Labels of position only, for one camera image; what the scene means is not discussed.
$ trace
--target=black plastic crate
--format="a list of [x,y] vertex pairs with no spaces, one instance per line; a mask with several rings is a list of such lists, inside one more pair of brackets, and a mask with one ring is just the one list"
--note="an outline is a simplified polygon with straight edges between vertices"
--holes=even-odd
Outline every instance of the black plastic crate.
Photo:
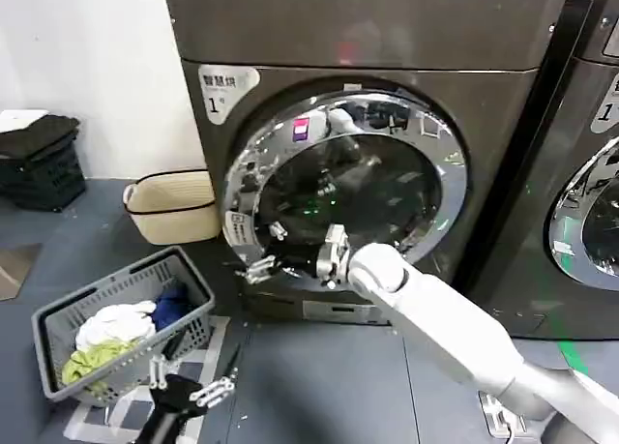
[[86,190],[76,136],[73,130],[26,159],[0,158],[0,194],[24,209],[61,212]]

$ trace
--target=cable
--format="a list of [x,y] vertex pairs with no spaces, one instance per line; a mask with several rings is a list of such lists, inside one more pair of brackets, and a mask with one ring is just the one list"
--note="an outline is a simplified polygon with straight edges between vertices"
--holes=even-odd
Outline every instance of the cable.
[[512,423],[511,420],[508,420],[507,415],[503,410],[499,412],[499,418],[503,423],[505,423],[507,430],[510,432],[510,437],[505,444],[514,444],[514,439],[516,439],[516,424]]
[[512,427],[512,424],[509,422],[507,424],[507,429],[510,432],[510,437],[505,444],[514,444],[514,439],[516,438],[516,431],[514,430],[514,427]]

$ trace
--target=number 1 sticker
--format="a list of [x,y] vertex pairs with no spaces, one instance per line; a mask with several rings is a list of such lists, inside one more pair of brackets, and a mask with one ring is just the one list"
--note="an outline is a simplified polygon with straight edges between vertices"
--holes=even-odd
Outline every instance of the number 1 sticker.
[[200,65],[200,88],[206,116],[214,125],[223,125],[230,111],[260,82],[254,67]]
[[619,123],[619,74],[610,83],[604,100],[591,122],[593,133],[604,133]]

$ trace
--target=gray plastic basket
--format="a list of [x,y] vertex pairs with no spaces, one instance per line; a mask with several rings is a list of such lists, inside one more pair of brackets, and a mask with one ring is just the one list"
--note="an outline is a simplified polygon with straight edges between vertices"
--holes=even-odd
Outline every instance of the gray plastic basket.
[[[75,383],[62,383],[62,368],[75,351],[77,330],[90,316],[112,304],[155,301],[178,282],[187,286],[197,309]],[[99,407],[114,403],[148,379],[150,359],[166,346],[169,350],[177,345],[169,355],[174,360],[207,342],[208,312],[214,305],[211,289],[190,259],[179,247],[171,247],[39,309],[32,325],[45,395],[53,401],[73,397]]]

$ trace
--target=washing machine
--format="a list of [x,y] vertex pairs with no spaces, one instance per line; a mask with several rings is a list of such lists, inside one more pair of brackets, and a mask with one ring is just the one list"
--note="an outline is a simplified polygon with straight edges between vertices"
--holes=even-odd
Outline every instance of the washing machine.
[[516,129],[525,142],[458,271],[515,336],[619,339],[618,14],[619,0],[566,1]]
[[167,0],[250,310],[384,323],[304,252],[328,226],[450,281],[565,0]]

